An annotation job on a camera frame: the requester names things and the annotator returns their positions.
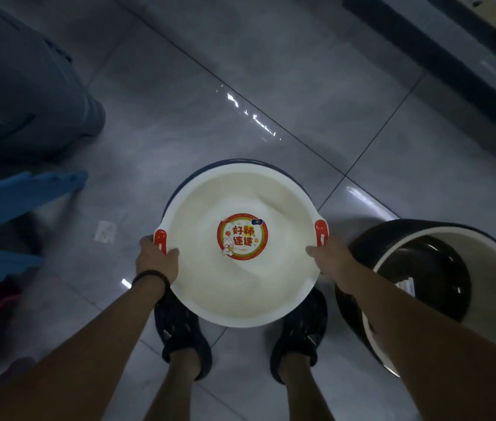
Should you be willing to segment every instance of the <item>red handle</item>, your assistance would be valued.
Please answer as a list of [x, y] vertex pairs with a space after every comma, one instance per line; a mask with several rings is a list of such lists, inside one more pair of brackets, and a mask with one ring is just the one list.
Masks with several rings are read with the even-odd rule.
[[154, 243], [158, 245], [164, 255], [166, 255], [166, 238], [167, 233], [165, 230], [158, 229], [156, 232], [154, 232]]
[[330, 233], [328, 232], [328, 224], [325, 220], [317, 220], [314, 223], [314, 229], [316, 230], [316, 243], [318, 246], [326, 245]]

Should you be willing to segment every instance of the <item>black beaded bracelet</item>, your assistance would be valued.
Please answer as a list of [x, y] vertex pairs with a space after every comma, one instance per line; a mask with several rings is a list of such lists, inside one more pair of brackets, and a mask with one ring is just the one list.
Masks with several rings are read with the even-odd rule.
[[162, 300], [168, 293], [168, 290], [170, 289], [170, 281], [168, 281], [168, 278], [166, 277], [165, 274], [159, 272], [158, 270], [145, 270], [144, 272], [139, 273], [137, 276], [135, 276], [135, 279], [133, 279], [131, 286], [135, 285], [135, 282], [137, 282], [139, 279], [151, 275], [158, 276], [160, 279], [164, 281], [164, 295], [162, 296], [162, 298], [160, 298], [160, 300]]

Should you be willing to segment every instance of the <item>cartoon rabbit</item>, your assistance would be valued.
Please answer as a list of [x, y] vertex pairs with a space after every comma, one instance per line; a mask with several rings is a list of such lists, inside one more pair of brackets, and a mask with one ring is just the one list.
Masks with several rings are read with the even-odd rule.
[[223, 247], [224, 247], [223, 255], [232, 256], [232, 252], [234, 249], [234, 241], [232, 240], [231, 237], [226, 237], [223, 240]]

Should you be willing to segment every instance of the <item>hand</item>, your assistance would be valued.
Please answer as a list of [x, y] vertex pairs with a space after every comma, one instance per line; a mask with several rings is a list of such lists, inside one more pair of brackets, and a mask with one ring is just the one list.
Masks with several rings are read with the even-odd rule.
[[178, 277], [178, 255], [179, 250], [174, 248], [168, 251], [167, 255], [160, 250], [158, 245], [153, 242], [153, 237], [145, 236], [139, 242], [141, 253], [135, 264], [137, 265], [137, 275], [145, 270], [158, 270], [168, 278], [172, 284]]
[[340, 288], [340, 282], [351, 275], [350, 268], [357, 264], [347, 245], [334, 236], [325, 246], [306, 247], [306, 253], [314, 258], [322, 274], [335, 280]]

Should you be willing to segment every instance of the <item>shoe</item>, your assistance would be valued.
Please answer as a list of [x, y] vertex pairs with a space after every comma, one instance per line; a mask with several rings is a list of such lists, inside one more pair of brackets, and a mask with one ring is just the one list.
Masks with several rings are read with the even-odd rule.
[[284, 384], [279, 376], [281, 358], [287, 353], [310, 357], [310, 366], [318, 362], [316, 349], [326, 335], [328, 306], [324, 295], [313, 288], [299, 306], [283, 318], [283, 331], [272, 352], [270, 368], [273, 378]]
[[184, 348], [193, 348], [201, 361], [199, 381], [209, 374], [212, 354], [209, 343], [199, 327], [199, 317], [185, 307], [175, 294], [168, 290], [154, 307], [156, 331], [164, 344], [162, 358], [170, 363], [170, 354]]

